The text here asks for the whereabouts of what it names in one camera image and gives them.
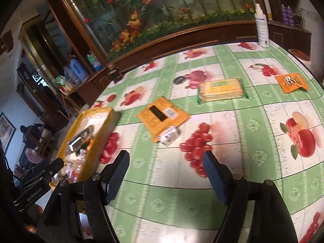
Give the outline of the wooden cabinet with flower display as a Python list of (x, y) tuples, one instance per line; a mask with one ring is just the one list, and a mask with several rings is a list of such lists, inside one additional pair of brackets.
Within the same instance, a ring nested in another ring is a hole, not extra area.
[[(77, 114), (92, 104), (113, 69), (127, 72), (138, 65), (199, 46), (256, 41), (255, 4), (266, 15), (270, 39), (285, 49), (309, 54), (311, 33), (283, 24), (280, 0), (45, 0), (49, 10), (21, 28), (20, 41), (47, 90), (28, 85), (30, 72), (19, 68), (18, 90), (28, 88), (45, 112)], [(103, 65), (95, 72), (87, 59), (92, 51)], [(76, 58), (89, 71), (73, 85), (55, 82)]]

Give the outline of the purple bottles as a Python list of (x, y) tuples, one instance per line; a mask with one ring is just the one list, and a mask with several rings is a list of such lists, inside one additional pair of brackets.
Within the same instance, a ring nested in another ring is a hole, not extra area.
[(283, 24), (293, 27), (294, 26), (294, 14), (290, 6), (286, 7), (283, 4), (281, 5), (281, 13), (283, 18)]

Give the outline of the white patterned snack packet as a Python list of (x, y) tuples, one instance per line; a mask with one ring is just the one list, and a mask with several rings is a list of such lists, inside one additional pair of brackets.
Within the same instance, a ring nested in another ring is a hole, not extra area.
[(169, 126), (165, 131), (163, 131), (158, 136), (158, 141), (165, 145), (169, 146), (180, 136), (180, 130), (175, 126)]

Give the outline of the yellow cardboard tray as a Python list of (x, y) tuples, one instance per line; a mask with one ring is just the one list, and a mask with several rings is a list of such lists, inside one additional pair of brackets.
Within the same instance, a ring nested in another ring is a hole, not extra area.
[[(92, 108), (81, 112), (72, 124), (58, 151), (57, 157), (63, 160), (64, 157), (72, 154), (67, 152), (68, 142), (86, 127), (94, 125), (93, 136), (89, 142), (83, 144), (77, 152), (73, 152), (83, 160), (78, 182), (85, 181), (97, 170), (103, 150), (119, 118), (120, 114), (112, 108)], [(55, 174), (50, 187), (54, 189), (59, 181), (58, 174)]]

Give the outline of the blue thermos jug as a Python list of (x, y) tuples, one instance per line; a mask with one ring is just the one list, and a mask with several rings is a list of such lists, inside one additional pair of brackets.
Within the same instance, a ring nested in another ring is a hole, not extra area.
[(70, 67), (81, 82), (84, 82), (90, 76), (89, 71), (76, 58), (70, 59)]

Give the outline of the green white bag on shelf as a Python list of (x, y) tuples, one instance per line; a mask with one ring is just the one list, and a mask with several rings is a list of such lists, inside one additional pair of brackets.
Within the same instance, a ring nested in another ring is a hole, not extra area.
[(58, 75), (56, 78), (55, 78), (55, 82), (57, 84), (60, 84), (61, 86), (65, 86), (66, 84), (66, 78), (64, 76), (61, 76), (61, 75)]

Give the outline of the white spray bottle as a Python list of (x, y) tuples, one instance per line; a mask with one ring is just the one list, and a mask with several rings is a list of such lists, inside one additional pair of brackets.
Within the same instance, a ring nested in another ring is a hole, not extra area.
[(269, 47), (269, 31), (266, 15), (263, 13), (260, 4), (255, 4), (255, 23), (258, 34), (258, 43), (262, 48)]

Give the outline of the yellow biscuit pack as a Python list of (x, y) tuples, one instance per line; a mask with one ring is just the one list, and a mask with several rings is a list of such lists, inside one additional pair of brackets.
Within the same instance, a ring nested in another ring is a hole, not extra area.
[(160, 97), (139, 112), (137, 117), (151, 133), (152, 141), (157, 143), (158, 137), (169, 127), (178, 128), (191, 116), (166, 98)]

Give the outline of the white stool red top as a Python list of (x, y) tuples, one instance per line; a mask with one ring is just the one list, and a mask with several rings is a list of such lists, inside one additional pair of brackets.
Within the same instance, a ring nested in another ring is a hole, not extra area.
[(289, 49), (288, 51), (299, 59), (307, 68), (311, 68), (311, 59), (308, 55), (297, 49)]

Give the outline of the green fruit-print tablecloth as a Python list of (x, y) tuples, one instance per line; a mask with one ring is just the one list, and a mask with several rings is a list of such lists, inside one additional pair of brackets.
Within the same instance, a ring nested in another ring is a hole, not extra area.
[[(278, 75), (299, 73), (310, 90), (285, 94)], [(198, 103), (201, 83), (240, 78), (249, 99)], [(154, 143), (137, 117), (159, 97), (191, 116), (169, 146)], [(107, 206), (120, 242), (212, 242), (226, 212), (196, 157), (182, 148), (198, 129), (220, 163), (245, 179), (274, 181), (299, 242), (323, 224), (323, 86), (287, 51), (271, 43), (191, 49), (141, 65), (111, 82), (96, 108), (121, 113), (108, 162), (120, 150), (130, 166)]]

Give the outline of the grey thermos jug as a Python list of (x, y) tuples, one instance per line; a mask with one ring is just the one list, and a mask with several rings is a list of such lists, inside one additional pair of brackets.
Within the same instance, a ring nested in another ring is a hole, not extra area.
[(69, 66), (64, 67), (64, 76), (66, 78), (67, 82), (71, 82), (73, 85), (75, 84), (74, 82), (74, 73)]

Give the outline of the green-ended cracker pack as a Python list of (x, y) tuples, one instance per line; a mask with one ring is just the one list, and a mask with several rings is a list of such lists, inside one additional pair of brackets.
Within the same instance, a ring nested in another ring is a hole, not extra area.
[(199, 104), (239, 98), (249, 99), (249, 95), (240, 78), (207, 81), (201, 83), (198, 87), (197, 101)]

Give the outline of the silver foil snack bag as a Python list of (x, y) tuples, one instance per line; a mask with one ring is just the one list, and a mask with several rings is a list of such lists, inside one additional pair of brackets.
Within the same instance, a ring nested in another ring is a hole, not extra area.
[(94, 132), (94, 125), (90, 125), (78, 133), (75, 137), (68, 142), (67, 152), (73, 153), (77, 152), (81, 146), (92, 138)]

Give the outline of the blue green packet on shelf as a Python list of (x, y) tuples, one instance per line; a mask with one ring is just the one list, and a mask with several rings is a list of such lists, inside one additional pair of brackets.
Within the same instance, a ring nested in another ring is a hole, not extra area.
[(93, 66), (95, 72), (98, 72), (103, 68), (103, 65), (97, 59), (97, 57), (94, 55), (94, 53), (92, 51), (89, 51), (89, 53), (87, 54), (87, 59)]

